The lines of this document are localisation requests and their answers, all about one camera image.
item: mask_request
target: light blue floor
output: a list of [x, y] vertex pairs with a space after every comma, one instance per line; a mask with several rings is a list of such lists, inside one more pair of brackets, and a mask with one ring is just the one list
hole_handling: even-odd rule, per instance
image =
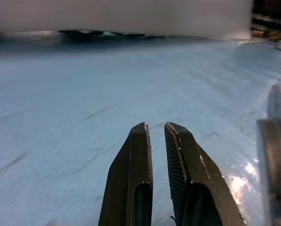
[[263, 226], [255, 122], [281, 83], [268, 43], [191, 38], [0, 37], [0, 226], [96, 226], [108, 168], [149, 124], [152, 226], [173, 226], [163, 122], [218, 164], [249, 226]]

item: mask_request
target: white wall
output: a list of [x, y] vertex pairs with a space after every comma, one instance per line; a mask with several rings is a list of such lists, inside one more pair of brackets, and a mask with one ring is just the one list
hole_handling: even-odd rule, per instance
[[0, 0], [0, 31], [250, 37], [252, 0]]

